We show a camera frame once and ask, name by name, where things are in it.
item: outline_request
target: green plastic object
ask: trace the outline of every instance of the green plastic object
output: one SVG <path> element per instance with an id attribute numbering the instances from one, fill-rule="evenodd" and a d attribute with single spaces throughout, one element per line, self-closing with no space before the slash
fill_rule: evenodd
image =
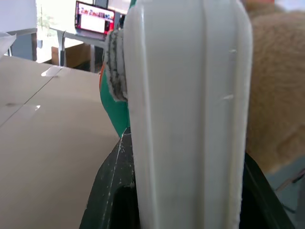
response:
<path id="1" fill-rule="evenodd" d="M 132 0 L 130 7 L 132 7 L 135 2 L 136 0 Z M 126 102 L 114 101 L 109 92 L 106 72 L 104 72 L 102 76 L 100 96 L 104 109 L 106 110 L 114 129 L 119 137 L 122 137 L 125 129 L 130 127 L 128 104 Z"/>

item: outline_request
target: table leg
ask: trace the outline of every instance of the table leg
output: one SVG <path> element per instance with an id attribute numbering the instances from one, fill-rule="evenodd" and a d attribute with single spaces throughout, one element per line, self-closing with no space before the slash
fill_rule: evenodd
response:
<path id="1" fill-rule="evenodd" d="M 93 73 L 95 72 L 95 47 L 93 44 L 91 44 L 90 47 L 91 47 L 90 71 Z"/>
<path id="2" fill-rule="evenodd" d="M 13 54 L 12 54 L 12 52 L 11 52 L 11 46 L 9 47 L 9 49 L 8 49 L 8 56 L 12 56 Z"/>
<path id="3" fill-rule="evenodd" d="M 59 66 L 67 66 L 65 53 L 65 38 L 63 32 L 57 31 Z"/>

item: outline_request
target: black plastic object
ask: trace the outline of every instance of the black plastic object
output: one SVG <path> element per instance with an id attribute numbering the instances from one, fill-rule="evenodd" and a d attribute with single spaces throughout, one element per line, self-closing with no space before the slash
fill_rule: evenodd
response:
<path id="1" fill-rule="evenodd" d="M 262 171 L 245 156 L 240 229 L 294 229 Z M 132 139 L 127 129 L 95 178 L 80 229 L 139 229 Z"/>
<path id="2" fill-rule="evenodd" d="M 245 155 L 240 229 L 294 229 L 256 162 Z"/>

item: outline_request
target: table surface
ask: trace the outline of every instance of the table surface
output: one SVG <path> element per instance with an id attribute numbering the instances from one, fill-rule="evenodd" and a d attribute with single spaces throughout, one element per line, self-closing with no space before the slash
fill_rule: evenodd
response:
<path id="1" fill-rule="evenodd" d="M 17 36 L 22 36 L 22 35 L 27 35 L 27 34 L 33 34 L 37 32 L 37 28 L 30 28 L 30 29 L 25 29 L 25 30 L 16 30 L 16 31 L 9 31 L 7 32 L 10 35 L 17 35 Z"/>
<path id="2" fill-rule="evenodd" d="M 0 58 L 0 228 L 78 228 L 118 136 L 96 74 Z"/>

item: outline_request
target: laptop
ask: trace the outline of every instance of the laptop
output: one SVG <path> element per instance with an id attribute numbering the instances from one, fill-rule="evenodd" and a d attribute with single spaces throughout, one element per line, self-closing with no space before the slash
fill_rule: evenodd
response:
<path id="1" fill-rule="evenodd" d="M 75 29 L 106 35 L 114 29 L 114 11 L 76 1 Z"/>

